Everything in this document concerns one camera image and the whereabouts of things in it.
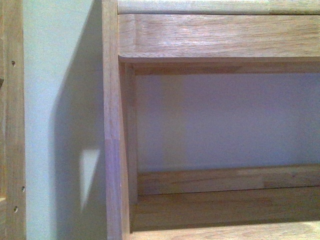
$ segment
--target bare wood surface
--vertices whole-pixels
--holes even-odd
[[[198,74],[282,74],[320,73],[320,62],[177,62],[134,63],[134,71],[141,75],[198,75]]]
[[[119,14],[313,15],[319,0],[118,0]]]
[[[136,231],[132,240],[315,240],[320,221]]]
[[[214,227],[310,221],[320,221],[320,187],[149,195],[139,197],[133,224],[133,239],[143,239],[135,238],[136,232],[139,235],[140,231],[145,231],[141,236],[148,235],[150,240],[202,239],[198,238],[197,234],[197,232],[201,233],[201,228],[208,228],[207,233],[211,233],[213,237],[209,239],[237,239],[228,238],[219,231],[219,228]],[[299,239],[297,237],[318,239],[320,229],[318,223],[317,225],[316,232],[315,228],[308,228],[309,231],[299,229],[293,231],[294,228],[288,228],[293,232],[287,237],[288,239]],[[248,230],[247,236],[243,237],[252,235],[251,239],[266,239],[268,236],[258,237],[262,234],[260,231],[250,232],[254,228],[243,227]],[[190,236],[185,236],[183,235],[185,229],[195,231],[189,232]],[[165,235],[166,231],[164,231],[164,234],[158,232],[163,238],[157,238],[157,235],[153,238],[152,231],[160,230],[176,231],[174,237]],[[242,230],[237,232],[238,230],[234,228],[234,234],[242,234]]]
[[[6,240],[6,213],[7,202],[5,198],[0,198],[0,239]]]
[[[6,234],[26,239],[23,1],[3,1],[4,79],[6,88]]]
[[[178,194],[320,186],[320,164],[149,172],[138,175],[138,194]]]
[[[103,0],[102,13],[107,238],[129,240],[129,190],[118,61],[117,0]]]
[[[135,71],[132,64],[125,64],[126,128],[127,128],[127,164],[130,205],[138,201],[138,136],[137,136],[137,100]]]
[[[319,15],[125,14],[118,22],[122,61],[320,57]]]

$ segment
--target wooden trim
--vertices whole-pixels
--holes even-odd
[[[119,14],[312,15],[319,0],[118,0]]]
[[[320,164],[148,172],[138,175],[139,195],[310,186],[320,186]]]
[[[129,202],[133,206],[138,201],[138,137],[137,137],[137,100],[135,71],[132,64],[124,65],[121,77],[122,112],[129,181]]]
[[[198,75],[198,74],[282,74],[320,73],[320,62],[195,62],[195,63],[134,63],[137,76]]]
[[[108,240],[129,240],[129,190],[120,73],[117,0],[102,1],[104,140]]]
[[[26,239],[23,1],[3,0],[7,240]]]
[[[320,57],[319,15],[125,14],[118,25],[122,61]]]

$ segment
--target wooden shelving unit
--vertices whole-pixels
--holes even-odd
[[[135,76],[319,73],[320,1],[103,0],[102,9],[108,239],[319,238],[318,164],[138,176]],[[239,173],[249,180],[227,176]],[[225,190],[237,191],[209,192]]]

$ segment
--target light blue wall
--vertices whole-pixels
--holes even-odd
[[[106,239],[101,1],[23,4],[27,239]]]
[[[141,172],[320,163],[320,74],[139,76]]]

